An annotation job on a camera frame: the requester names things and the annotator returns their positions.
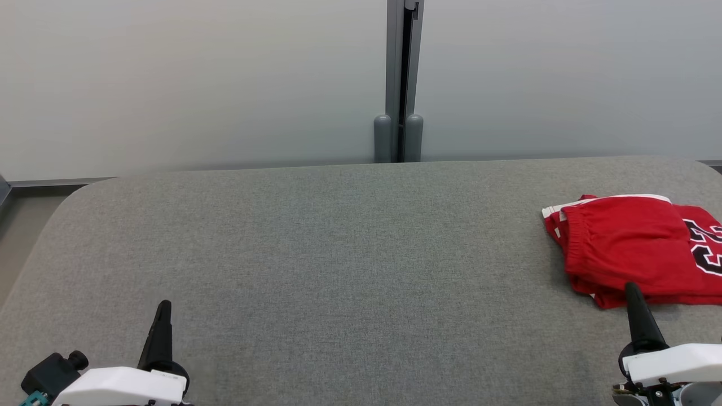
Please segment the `grey partition base rail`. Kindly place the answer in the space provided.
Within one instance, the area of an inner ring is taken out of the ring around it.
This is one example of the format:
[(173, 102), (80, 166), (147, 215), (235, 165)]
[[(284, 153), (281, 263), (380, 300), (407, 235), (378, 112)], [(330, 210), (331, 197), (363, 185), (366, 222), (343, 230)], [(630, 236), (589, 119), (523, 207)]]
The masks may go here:
[(601, 155), (601, 156), (584, 156), (584, 157), (442, 157), (439, 159), (429, 159), (426, 162), (494, 162), (494, 161), (505, 161), (505, 160), (558, 160), (558, 159), (596, 159), (596, 158), (668, 158), (676, 160), (694, 161), (699, 164), (704, 164), (713, 169), (722, 169), (722, 159), (719, 160), (694, 160), (688, 157), (679, 157), (673, 155)]
[[(186, 167), (179, 167), (178, 169), (152, 169), (152, 170), (134, 170), (127, 176), (135, 175), (146, 175), (150, 173), (173, 173), (173, 172), (196, 172), (196, 171), (224, 171), (224, 170), (245, 170), (245, 169), (288, 169), (291, 167), (314, 167), (314, 166), (325, 166), (325, 165), (364, 165), (371, 164), (368, 160), (332, 160), (332, 161), (318, 161), (318, 162), (276, 162), (275, 164), (259, 164), (258, 162), (251, 162), (250, 164), (237, 164), (237, 165), (191, 165)], [(41, 179), (41, 180), (21, 180), (18, 182), (7, 182), (11, 188), (51, 188), (51, 187), (84, 187), (90, 183), (103, 182), (115, 178), (113, 176), (93, 176), (85, 178), (55, 178), (55, 179)]]

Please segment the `grey partition post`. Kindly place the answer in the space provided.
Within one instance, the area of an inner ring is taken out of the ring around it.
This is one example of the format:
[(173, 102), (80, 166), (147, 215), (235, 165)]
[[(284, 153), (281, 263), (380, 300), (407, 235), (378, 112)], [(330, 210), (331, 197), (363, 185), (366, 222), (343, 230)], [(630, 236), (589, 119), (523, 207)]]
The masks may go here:
[(384, 114), (390, 116), (394, 125), (391, 164), (404, 162), (404, 123), (409, 115), (417, 114), (424, 11), (425, 0), (387, 0)]

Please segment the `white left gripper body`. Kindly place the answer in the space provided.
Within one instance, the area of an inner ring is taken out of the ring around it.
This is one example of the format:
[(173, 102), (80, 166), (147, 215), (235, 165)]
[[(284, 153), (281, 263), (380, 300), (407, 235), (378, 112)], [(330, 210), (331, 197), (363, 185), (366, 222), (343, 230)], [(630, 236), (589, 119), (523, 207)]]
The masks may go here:
[(80, 377), (60, 391), (51, 406), (183, 406), (190, 386), (181, 368), (82, 368)]

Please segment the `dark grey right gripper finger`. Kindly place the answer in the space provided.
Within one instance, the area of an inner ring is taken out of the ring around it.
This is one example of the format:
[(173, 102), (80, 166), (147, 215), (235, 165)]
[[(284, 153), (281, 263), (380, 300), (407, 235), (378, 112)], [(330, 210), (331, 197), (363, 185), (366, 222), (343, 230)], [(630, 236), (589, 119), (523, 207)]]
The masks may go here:
[(630, 343), (624, 348), (625, 355), (657, 352), (668, 349), (647, 301), (636, 283), (625, 285)]

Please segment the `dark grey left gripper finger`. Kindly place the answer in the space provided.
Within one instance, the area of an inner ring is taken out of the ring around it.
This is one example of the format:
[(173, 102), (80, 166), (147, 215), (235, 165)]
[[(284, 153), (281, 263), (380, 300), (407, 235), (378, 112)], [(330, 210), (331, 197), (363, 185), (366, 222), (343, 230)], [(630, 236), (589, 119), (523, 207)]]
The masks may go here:
[(172, 303), (163, 300), (159, 303), (153, 318), (147, 339), (141, 352), (138, 368), (151, 372), (171, 372), (173, 370)]

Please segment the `grey rounded post foot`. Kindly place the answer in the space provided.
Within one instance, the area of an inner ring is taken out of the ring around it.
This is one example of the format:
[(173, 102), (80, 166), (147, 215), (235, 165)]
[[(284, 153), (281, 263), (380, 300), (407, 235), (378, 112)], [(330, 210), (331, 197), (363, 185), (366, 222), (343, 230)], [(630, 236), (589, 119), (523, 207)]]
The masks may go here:
[(382, 114), (373, 120), (374, 163), (392, 162), (392, 136), (394, 125), (390, 116)]
[(409, 115), (404, 123), (404, 162), (422, 160), (422, 135), (424, 119), (417, 114)]

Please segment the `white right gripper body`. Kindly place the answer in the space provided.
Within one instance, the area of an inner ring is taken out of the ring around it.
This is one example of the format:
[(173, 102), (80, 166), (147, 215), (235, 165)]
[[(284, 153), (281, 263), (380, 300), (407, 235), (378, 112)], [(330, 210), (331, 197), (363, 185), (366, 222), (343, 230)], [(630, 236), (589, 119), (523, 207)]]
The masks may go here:
[(722, 406), (722, 344), (632, 342), (618, 363), (617, 406)]

